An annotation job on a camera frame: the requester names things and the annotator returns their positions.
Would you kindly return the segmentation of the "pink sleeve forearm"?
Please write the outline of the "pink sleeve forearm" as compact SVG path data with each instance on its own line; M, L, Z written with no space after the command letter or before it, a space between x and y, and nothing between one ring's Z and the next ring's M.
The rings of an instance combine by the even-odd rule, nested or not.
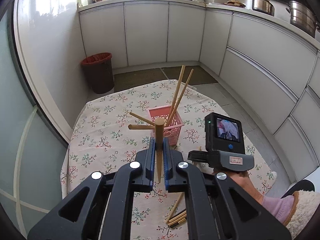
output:
M284 198L263 197L262 206L282 224L289 218L295 202L294 196Z

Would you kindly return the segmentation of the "person's right hand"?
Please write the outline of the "person's right hand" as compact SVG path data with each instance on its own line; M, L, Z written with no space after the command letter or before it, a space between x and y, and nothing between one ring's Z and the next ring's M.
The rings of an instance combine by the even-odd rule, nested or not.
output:
M240 187L242 187L252 198L254 198L259 204L262 204L264 196L254 187L251 182L248 172L235 173L231 171L219 171L214 170L213 174L223 172L233 179Z

